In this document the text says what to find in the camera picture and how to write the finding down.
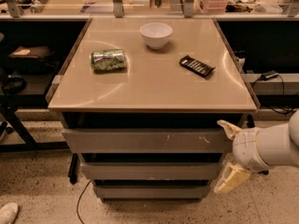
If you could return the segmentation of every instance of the beige tabletop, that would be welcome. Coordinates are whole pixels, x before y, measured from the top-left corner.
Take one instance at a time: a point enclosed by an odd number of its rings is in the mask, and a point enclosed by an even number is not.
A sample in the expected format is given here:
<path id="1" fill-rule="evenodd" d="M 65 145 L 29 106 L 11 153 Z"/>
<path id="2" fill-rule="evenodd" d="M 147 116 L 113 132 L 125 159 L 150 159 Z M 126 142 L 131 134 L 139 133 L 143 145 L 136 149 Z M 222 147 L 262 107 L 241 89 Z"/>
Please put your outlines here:
<path id="1" fill-rule="evenodd" d="M 173 28 L 170 42 L 148 48 L 139 29 L 148 22 Z M 128 68 L 96 74 L 89 55 L 124 49 Z M 179 65 L 190 55 L 216 66 L 204 79 Z M 213 20 L 94 17 L 50 101 L 53 111 L 248 112 L 257 109 Z"/>

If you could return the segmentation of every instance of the speckled floor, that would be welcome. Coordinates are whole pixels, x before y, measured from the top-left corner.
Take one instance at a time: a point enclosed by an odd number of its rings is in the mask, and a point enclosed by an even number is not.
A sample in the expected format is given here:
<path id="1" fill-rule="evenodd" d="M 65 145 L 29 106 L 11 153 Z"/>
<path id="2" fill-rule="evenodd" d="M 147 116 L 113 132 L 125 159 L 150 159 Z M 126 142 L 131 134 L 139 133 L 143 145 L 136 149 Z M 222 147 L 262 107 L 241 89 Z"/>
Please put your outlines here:
<path id="1" fill-rule="evenodd" d="M 42 124 L 48 125 L 48 128 L 41 128 Z M 30 121 L 26 125 L 35 138 L 62 138 L 58 122 Z M 4 143 L 14 140 L 18 137 L 10 136 Z M 88 180 L 78 171 L 78 183 L 70 184 L 67 174 L 71 157 L 68 150 L 0 153 L 0 206 L 8 202 L 19 204 L 21 210 L 16 224 L 81 223 L 77 204 Z M 233 160 L 230 154 L 225 162 Z M 92 185 L 89 185 L 79 203 L 79 214 L 86 224 L 295 224 L 299 219 L 298 183 L 298 169 L 279 167 L 269 175 L 253 175 L 229 194 L 216 195 L 210 191 L 201 202 L 105 203 L 96 198 Z"/>

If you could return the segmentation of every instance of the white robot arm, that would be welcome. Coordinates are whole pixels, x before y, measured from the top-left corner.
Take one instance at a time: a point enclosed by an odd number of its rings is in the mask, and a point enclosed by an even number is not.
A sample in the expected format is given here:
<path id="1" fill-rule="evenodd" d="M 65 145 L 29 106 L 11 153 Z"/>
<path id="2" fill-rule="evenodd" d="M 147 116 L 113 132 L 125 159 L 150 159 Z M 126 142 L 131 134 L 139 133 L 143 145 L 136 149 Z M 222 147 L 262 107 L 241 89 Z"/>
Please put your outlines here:
<path id="1" fill-rule="evenodd" d="M 223 127 L 233 140 L 233 154 L 238 165 L 228 163 L 214 191 L 228 192 L 247 180 L 251 173 L 260 173 L 275 166 L 299 167 L 299 111 L 289 123 L 270 128 L 240 129 L 224 120 Z"/>

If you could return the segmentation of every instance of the ceramic bowl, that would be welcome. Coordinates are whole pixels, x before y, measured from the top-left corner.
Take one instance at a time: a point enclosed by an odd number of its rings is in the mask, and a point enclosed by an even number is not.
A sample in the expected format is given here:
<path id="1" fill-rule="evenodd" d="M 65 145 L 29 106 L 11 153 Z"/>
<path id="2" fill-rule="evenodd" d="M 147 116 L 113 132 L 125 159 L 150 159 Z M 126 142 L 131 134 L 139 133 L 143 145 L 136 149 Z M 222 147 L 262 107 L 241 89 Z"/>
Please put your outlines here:
<path id="1" fill-rule="evenodd" d="M 151 49 L 161 49 L 168 43 L 172 28 L 164 23 L 153 22 L 143 25 L 140 33 L 145 44 Z"/>

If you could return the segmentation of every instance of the drawer front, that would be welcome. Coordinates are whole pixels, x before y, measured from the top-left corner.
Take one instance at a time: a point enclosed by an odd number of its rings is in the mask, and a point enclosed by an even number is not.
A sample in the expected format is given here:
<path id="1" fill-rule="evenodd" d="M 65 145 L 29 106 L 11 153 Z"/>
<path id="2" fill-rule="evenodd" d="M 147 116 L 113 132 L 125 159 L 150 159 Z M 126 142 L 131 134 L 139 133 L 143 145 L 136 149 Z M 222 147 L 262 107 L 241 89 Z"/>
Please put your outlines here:
<path id="1" fill-rule="evenodd" d="M 64 129 L 74 153 L 193 153 L 232 150 L 223 129 Z"/>
<path id="2" fill-rule="evenodd" d="M 96 196 L 104 199 L 203 199 L 209 187 L 103 187 L 95 186 Z"/>
<path id="3" fill-rule="evenodd" d="M 100 180 L 211 180 L 218 176 L 217 163 L 82 163 L 88 179 Z"/>

